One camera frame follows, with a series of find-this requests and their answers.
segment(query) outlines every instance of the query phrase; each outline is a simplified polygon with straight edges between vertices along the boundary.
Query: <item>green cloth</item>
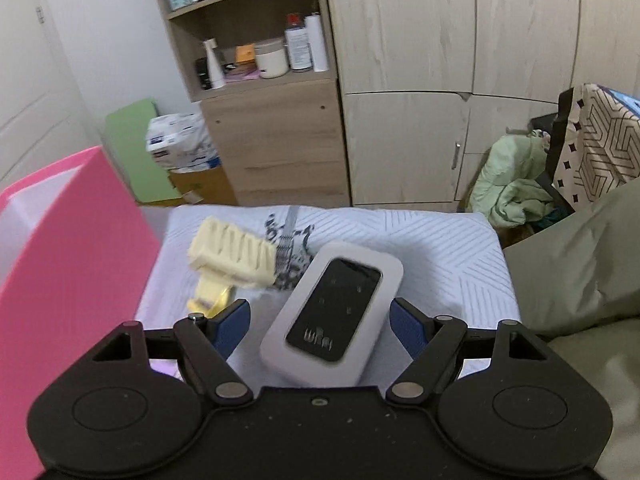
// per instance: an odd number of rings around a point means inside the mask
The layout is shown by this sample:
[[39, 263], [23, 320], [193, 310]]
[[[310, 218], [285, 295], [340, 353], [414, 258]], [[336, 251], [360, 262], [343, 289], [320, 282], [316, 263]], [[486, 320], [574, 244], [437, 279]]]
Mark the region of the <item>green cloth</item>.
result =
[[151, 99], [143, 99], [109, 114], [104, 138], [135, 197], [143, 203], [180, 198], [168, 174], [146, 152], [149, 121], [158, 116]]
[[469, 197], [468, 209], [482, 213], [494, 227], [540, 220], [554, 209], [536, 179], [544, 170], [543, 139], [505, 135], [491, 148]]

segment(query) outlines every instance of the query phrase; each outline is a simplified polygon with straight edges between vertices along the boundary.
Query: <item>white wall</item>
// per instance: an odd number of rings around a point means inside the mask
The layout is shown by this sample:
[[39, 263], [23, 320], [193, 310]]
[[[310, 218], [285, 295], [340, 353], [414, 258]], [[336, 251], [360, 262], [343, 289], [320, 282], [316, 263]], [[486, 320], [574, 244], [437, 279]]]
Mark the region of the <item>white wall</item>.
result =
[[111, 112], [151, 97], [161, 114], [191, 112], [156, 0], [47, 0], [100, 131]]

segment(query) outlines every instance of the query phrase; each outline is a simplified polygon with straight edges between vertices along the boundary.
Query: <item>yellow scrub brush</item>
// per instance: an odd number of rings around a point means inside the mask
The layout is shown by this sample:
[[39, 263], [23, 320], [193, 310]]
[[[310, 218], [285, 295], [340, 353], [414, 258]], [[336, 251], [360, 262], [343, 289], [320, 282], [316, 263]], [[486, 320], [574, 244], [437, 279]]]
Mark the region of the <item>yellow scrub brush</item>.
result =
[[213, 317], [229, 304], [233, 286], [263, 288], [276, 279], [276, 245], [217, 218], [207, 218], [188, 251], [200, 273], [188, 309]]

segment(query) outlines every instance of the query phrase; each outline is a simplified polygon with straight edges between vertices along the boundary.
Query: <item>patterned cloth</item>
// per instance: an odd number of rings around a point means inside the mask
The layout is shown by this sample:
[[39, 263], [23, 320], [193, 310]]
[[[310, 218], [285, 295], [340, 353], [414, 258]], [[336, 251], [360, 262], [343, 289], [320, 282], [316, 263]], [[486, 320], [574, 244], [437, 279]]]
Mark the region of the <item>patterned cloth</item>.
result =
[[[198, 281], [198, 273], [187, 264], [187, 249], [207, 216], [235, 223], [278, 244], [277, 286], [236, 293], [251, 303], [252, 320], [249, 333], [228, 362], [255, 392], [265, 385], [290, 385], [262, 364], [258, 348], [311, 255], [332, 240], [396, 256], [404, 265], [398, 296], [429, 316], [449, 314], [477, 328], [495, 328], [501, 319], [520, 317], [497, 235], [480, 214], [199, 205], [171, 212], [136, 316], [145, 328], [169, 327], [186, 316], [186, 302]], [[409, 354], [387, 322], [361, 384], [386, 389], [409, 362]], [[470, 360], [463, 371], [487, 364], [487, 360]]]
[[596, 84], [562, 93], [546, 170], [574, 210], [640, 174], [640, 103]]

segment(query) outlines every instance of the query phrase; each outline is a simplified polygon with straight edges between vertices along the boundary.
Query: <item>spray bottle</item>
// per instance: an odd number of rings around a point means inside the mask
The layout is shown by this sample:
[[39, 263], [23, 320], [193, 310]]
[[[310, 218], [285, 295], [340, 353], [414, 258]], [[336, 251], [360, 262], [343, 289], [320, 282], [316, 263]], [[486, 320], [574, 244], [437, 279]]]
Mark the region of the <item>spray bottle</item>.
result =
[[222, 71], [215, 48], [218, 47], [214, 38], [204, 41], [204, 50], [207, 51], [207, 64], [209, 65], [209, 79], [213, 88], [222, 88], [225, 82], [225, 73]]

